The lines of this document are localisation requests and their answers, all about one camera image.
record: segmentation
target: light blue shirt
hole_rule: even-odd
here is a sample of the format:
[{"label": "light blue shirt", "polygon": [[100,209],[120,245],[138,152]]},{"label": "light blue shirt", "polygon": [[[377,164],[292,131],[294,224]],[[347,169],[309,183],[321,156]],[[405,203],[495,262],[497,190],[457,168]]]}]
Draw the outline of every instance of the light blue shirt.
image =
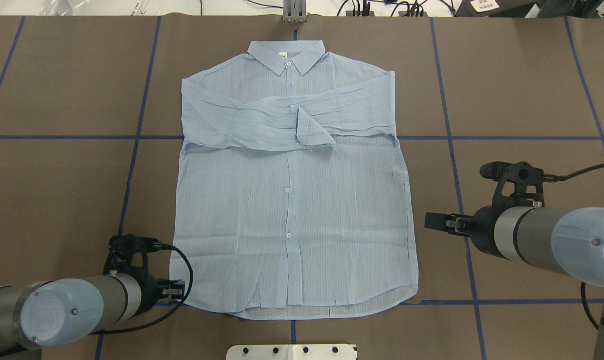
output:
[{"label": "light blue shirt", "polygon": [[[253,41],[182,80],[174,244],[194,268],[188,305],[317,319],[416,294],[394,76],[322,41]],[[188,278],[179,257],[171,278]]]}]

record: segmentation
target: striped shirt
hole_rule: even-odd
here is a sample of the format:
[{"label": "striped shirt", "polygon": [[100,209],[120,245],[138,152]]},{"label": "striped shirt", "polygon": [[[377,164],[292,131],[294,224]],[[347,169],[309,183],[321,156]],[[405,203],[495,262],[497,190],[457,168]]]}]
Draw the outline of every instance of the striped shirt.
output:
[{"label": "striped shirt", "polygon": [[[253,41],[182,80],[175,246],[186,301],[246,319],[358,317],[417,292],[395,73],[322,41]],[[178,257],[171,278],[188,278]]]}]

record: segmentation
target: brown table surface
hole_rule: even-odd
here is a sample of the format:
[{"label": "brown table surface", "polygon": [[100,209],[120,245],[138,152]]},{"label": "brown table surface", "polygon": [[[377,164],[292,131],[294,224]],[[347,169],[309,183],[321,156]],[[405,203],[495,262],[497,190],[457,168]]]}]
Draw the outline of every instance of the brown table surface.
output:
[{"label": "brown table surface", "polygon": [[[579,282],[423,229],[474,212],[478,168],[528,161],[553,174],[604,162],[604,20],[280,16],[0,17],[0,285],[100,273],[107,241],[170,242],[180,79],[250,41],[322,39],[396,71],[420,290],[352,319],[249,321],[186,307],[136,333],[50,348],[52,359],[224,359],[234,344],[357,344],[360,360],[582,360],[596,332]],[[549,207],[604,207],[604,169],[547,184]],[[151,271],[167,276],[168,255]],[[599,317],[603,290],[590,287]],[[157,306],[132,319],[166,312]]]}]

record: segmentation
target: shirt placket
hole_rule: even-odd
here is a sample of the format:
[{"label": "shirt placket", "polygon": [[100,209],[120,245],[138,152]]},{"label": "shirt placket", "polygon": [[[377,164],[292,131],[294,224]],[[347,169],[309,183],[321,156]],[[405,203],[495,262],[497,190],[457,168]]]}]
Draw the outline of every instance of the shirt placket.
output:
[{"label": "shirt placket", "polygon": [[[297,95],[296,85],[299,73],[290,59],[284,63],[286,95]],[[288,186],[284,189],[288,203],[286,214],[286,228],[284,230],[284,241],[286,242],[286,257],[288,260],[288,305],[302,304],[302,257],[299,244],[299,229],[297,226],[297,199],[300,196],[299,189],[299,166],[297,164],[297,151],[286,151],[288,162]]]}]

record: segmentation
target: white bracket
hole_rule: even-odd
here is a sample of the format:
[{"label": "white bracket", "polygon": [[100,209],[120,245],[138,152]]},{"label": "white bracket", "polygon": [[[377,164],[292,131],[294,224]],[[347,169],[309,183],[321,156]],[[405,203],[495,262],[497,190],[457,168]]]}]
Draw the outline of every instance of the white bracket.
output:
[{"label": "white bracket", "polygon": [[284,22],[306,22],[306,0],[284,0]]},{"label": "white bracket", "polygon": [[226,360],[357,360],[353,344],[235,345]]}]

